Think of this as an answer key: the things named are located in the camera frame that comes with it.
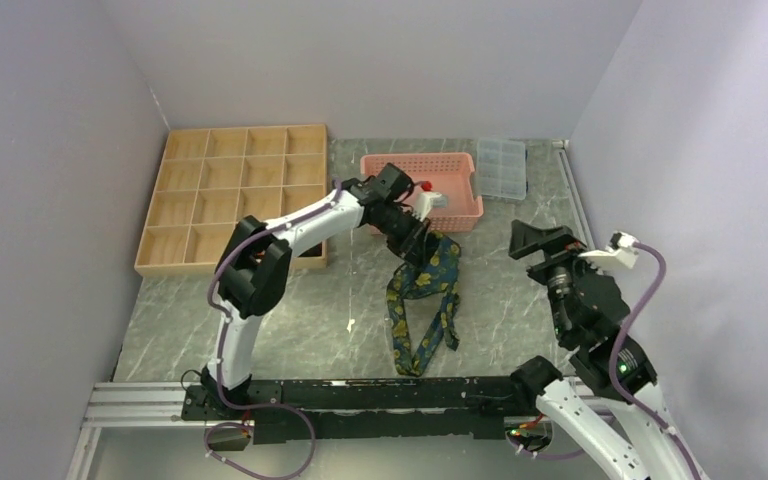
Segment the blue yellow floral tie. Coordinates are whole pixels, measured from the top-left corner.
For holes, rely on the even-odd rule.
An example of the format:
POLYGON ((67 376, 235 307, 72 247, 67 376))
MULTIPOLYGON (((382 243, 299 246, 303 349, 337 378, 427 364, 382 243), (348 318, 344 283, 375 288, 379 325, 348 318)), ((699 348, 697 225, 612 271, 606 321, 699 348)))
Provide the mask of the blue yellow floral tie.
POLYGON ((423 266, 400 265, 385 290, 393 364, 401 376, 423 376, 440 346, 457 351, 461 343, 455 323, 461 305, 461 246, 439 231, 429 233, 428 240, 433 250, 426 254, 423 266), (437 309, 419 340, 414 341, 407 304, 432 298, 439 299, 437 309))

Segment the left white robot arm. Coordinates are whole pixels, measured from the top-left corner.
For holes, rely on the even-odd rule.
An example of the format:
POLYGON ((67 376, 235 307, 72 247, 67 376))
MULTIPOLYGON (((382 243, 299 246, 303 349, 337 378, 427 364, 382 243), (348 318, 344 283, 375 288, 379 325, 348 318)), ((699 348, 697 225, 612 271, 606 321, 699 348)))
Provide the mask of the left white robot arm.
POLYGON ((220 323, 215 353, 200 380, 218 417, 235 419, 250 402, 254 344, 264 316, 285 294, 294 258, 338 234, 371 226, 403 262, 429 264, 440 241, 429 220, 402 202, 415 186, 388 163, 365 179, 337 181, 332 192, 294 213, 269 220, 249 215, 236 224, 207 290, 220 323))

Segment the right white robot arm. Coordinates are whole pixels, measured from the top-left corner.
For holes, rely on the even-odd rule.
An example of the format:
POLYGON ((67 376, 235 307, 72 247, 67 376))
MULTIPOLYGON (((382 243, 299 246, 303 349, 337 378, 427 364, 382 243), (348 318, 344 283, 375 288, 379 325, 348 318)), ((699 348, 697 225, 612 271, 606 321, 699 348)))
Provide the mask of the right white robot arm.
POLYGON ((622 429, 610 426, 542 356, 511 374, 515 409, 547 417, 610 479, 706 478, 675 425, 651 358, 630 335, 666 277, 661 252, 622 231, 591 250, 568 227, 512 221, 509 257, 535 253, 543 260, 527 274, 547 290, 557 343, 622 429))

